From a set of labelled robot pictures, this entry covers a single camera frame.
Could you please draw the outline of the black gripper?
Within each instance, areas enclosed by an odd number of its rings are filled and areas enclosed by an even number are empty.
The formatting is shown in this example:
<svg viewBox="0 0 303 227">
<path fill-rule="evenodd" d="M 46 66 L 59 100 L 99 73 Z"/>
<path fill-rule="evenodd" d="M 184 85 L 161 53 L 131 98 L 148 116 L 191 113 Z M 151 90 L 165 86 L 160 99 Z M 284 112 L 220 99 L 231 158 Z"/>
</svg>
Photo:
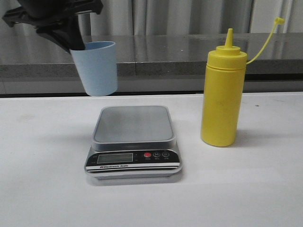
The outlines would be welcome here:
<svg viewBox="0 0 303 227">
<path fill-rule="evenodd" d="M 85 13 L 100 14 L 100 0 L 19 0 L 19 7 L 5 12 L 2 19 L 9 27 L 30 24 L 36 33 L 66 52 L 84 50 L 78 16 Z"/>
</svg>

